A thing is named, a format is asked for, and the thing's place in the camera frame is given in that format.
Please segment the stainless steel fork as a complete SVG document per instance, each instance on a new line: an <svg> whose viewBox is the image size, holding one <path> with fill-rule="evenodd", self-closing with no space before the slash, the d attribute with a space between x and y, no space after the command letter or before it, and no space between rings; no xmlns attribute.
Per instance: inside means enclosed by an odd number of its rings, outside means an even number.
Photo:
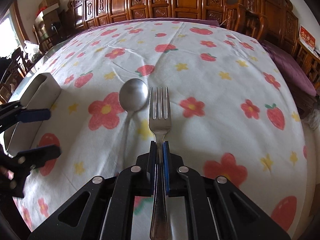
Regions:
<svg viewBox="0 0 320 240"><path fill-rule="evenodd" d="M165 202L163 142L171 129L170 100L167 89L151 88L149 99L149 129L157 145L157 161L150 228L151 239L168 239L169 224Z"/></svg>

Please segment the stainless steel spoon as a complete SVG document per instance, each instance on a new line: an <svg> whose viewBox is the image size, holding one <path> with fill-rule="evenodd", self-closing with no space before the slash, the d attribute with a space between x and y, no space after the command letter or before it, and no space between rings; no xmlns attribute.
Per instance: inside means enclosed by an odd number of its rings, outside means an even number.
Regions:
<svg viewBox="0 0 320 240"><path fill-rule="evenodd" d="M124 122L124 131L117 162L117 171L119 173L123 170L124 166L127 133L131 117L146 105L148 94L148 87L141 79L130 79L126 81L120 89L119 102L123 110L127 113L127 116Z"/></svg>

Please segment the rectangular metal tray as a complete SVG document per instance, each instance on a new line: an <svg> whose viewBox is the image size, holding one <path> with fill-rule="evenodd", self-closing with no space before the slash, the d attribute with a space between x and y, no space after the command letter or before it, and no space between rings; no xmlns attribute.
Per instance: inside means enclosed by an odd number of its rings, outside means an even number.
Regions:
<svg viewBox="0 0 320 240"><path fill-rule="evenodd" d="M50 109L61 93L60 85L50 73L37 75L23 92L20 102L27 109ZM4 151L13 157L31 148L42 122L12 125L1 134Z"/></svg>

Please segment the dark wooden chair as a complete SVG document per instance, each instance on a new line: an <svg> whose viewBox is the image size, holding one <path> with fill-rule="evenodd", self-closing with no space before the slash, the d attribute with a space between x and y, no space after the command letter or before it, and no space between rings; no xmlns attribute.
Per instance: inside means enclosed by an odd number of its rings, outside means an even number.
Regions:
<svg viewBox="0 0 320 240"><path fill-rule="evenodd" d="M11 62L1 76L1 104L7 103L17 86L33 67L33 63L24 56L18 47L11 55Z"/></svg>

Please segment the dark storage cabinet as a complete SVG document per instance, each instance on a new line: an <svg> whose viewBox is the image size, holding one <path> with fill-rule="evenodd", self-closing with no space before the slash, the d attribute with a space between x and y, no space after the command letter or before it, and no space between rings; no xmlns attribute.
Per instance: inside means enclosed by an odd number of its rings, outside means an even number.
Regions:
<svg viewBox="0 0 320 240"><path fill-rule="evenodd" d="M33 33L42 54L66 40L66 32L59 17L60 6L55 3L38 13L33 24Z"/></svg>

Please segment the cardboard box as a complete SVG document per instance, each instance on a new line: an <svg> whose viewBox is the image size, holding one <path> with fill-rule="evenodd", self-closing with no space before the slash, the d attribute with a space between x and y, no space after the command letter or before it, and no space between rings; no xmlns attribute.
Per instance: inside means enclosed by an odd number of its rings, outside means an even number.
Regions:
<svg viewBox="0 0 320 240"><path fill-rule="evenodd" d="M42 2L39 4L39 9L44 8L44 7L50 7L54 4L60 5L60 0L42 0Z"/></svg>

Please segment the purple sofa cushion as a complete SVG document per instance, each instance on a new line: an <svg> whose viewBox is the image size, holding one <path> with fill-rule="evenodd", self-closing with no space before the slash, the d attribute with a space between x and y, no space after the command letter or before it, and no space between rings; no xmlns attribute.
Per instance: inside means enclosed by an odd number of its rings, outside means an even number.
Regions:
<svg viewBox="0 0 320 240"><path fill-rule="evenodd" d="M110 23L99 27L93 27L79 32L79 35L98 36L124 36L127 34L138 34L144 31L155 33L166 33L176 31L184 33L187 29L208 29L213 31L219 28L216 20L193 20L187 18L148 18L140 20L127 20L123 22Z"/></svg>

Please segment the carved wooden sofa bench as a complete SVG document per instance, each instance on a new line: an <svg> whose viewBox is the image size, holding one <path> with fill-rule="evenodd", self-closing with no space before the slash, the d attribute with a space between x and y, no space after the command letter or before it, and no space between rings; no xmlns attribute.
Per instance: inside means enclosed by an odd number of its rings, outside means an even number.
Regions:
<svg viewBox="0 0 320 240"><path fill-rule="evenodd" d="M267 17L227 0L69 0L68 26L74 32L127 20L189 18L217 21L224 28L258 41L267 33Z"/></svg>

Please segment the red desk calendar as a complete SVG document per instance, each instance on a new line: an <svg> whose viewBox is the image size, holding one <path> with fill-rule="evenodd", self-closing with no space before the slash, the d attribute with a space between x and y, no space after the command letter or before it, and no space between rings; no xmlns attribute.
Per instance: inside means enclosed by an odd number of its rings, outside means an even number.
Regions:
<svg viewBox="0 0 320 240"><path fill-rule="evenodd" d="M316 39L302 25L299 27L299 40L308 50L314 51Z"/></svg>

